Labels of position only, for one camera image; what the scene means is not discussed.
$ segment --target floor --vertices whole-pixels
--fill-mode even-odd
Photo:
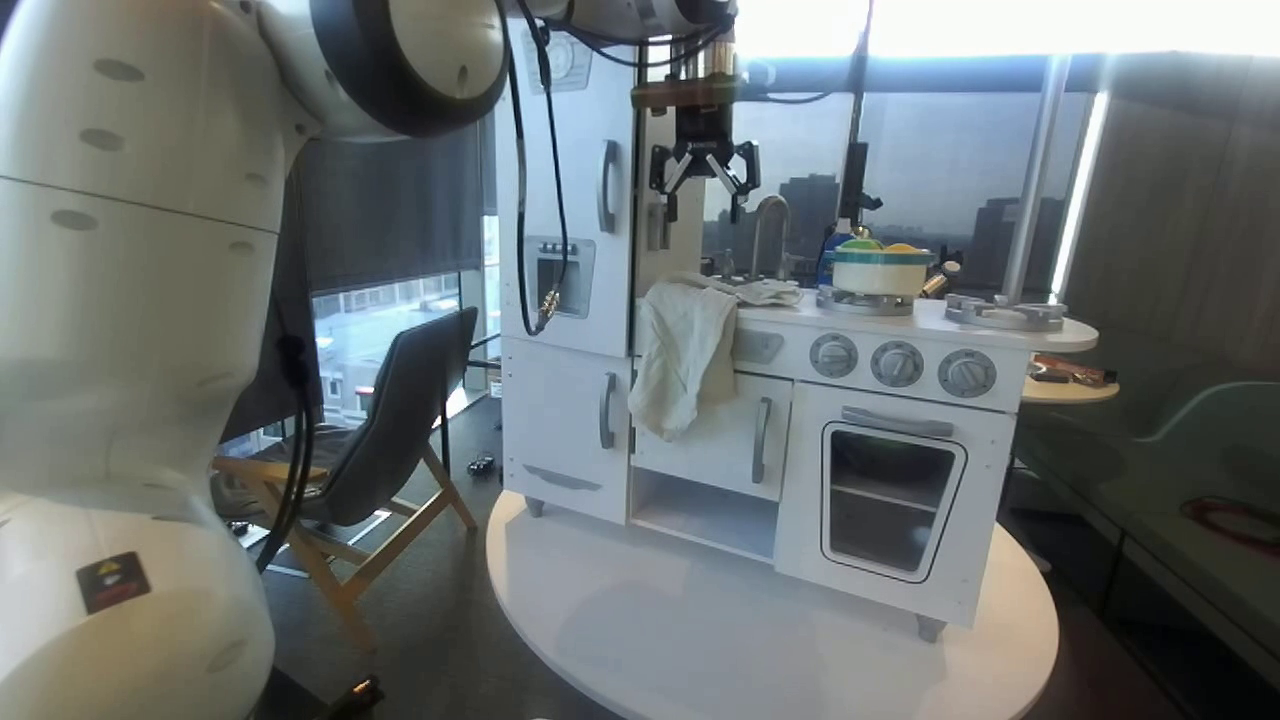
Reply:
[[[366,674],[379,675],[387,693],[379,719],[613,717],[525,647],[489,587],[484,525],[502,488],[497,477],[472,479],[465,468],[480,452],[500,456],[498,420],[498,401],[484,400],[451,421],[454,482],[481,527],[467,534],[454,515],[443,515],[369,589],[361,609],[378,634],[375,656],[352,648],[310,582],[266,574],[280,669],[326,701]],[[403,495],[424,501],[431,492],[419,473]],[[393,527],[385,523],[361,547],[376,547]],[[289,565],[288,553],[279,562]],[[1180,717],[1065,583],[1052,571],[1047,580],[1061,643],[1053,675],[1027,717]]]

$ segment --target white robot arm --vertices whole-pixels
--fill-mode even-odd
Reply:
[[[618,38],[722,0],[527,0]],[[20,0],[0,41],[0,708],[239,720],[274,652],[206,470],[308,138],[490,110],[493,0]]]

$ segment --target gray chair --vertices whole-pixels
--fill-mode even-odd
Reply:
[[[355,602],[408,543],[447,506],[462,523],[476,523],[440,459],[428,443],[451,388],[466,372],[477,310],[467,307],[407,329],[392,341],[374,384],[365,423],[355,430],[316,432],[314,468],[307,479],[300,519],[355,525],[380,509],[406,518],[404,524],[372,553],[338,542],[301,524],[289,533],[298,562],[338,611],[356,644],[374,650],[372,633]],[[228,520],[269,523],[279,510],[292,447],[276,443],[250,459],[215,457],[211,480],[214,506]],[[417,506],[396,493],[419,461],[440,486],[429,502]],[[335,557],[357,565],[347,582],[329,568]]]

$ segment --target stove knob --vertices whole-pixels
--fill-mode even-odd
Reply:
[[[809,364],[819,375],[842,378],[858,366],[858,348],[847,337],[827,333],[809,346]]]
[[[996,384],[996,365],[977,350],[957,350],[938,365],[938,382],[956,397],[978,397]]]
[[[872,374],[888,387],[906,387],[923,373],[924,357],[909,342],[886,342],[872,355]]]

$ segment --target toy kitchen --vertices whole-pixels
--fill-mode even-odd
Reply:
[[[637,149],[671,145],[673,119],[631,109],[632,69],[553,42],[570,68],[552,86],[558,132],[576,146],[562,172],[596,187],[566,187],[577,282],[561,292],[572,313],[536,337],[521,324],[517,241],[525,263],[559,256],[554,188],[529,183],[524,238],[516,188],[498,188],[506,489],[543,521],[572,511],[676,536],[899,607],[925,641],[972,626],[1028,361],[1087,350],[1097,332],[1061,307],[797,290],[794,305],[737,306],[724,338],[731,397],[699,402],[687,429],[663,439],[627,407],[660,342],[641,299],[699,269],[704,193],[718,186],[685,183],[680,217],[667,217],[635,178],[655,155]],[[536,108],[532,55],[516,61]],[[494,114],[499,178],[516,172],[509,102]],[[526,113],[527,136],[545,124]],[[531,177],[550,172],[547,155],[530,152]],[[548,274],[527,273],[527,306]]]

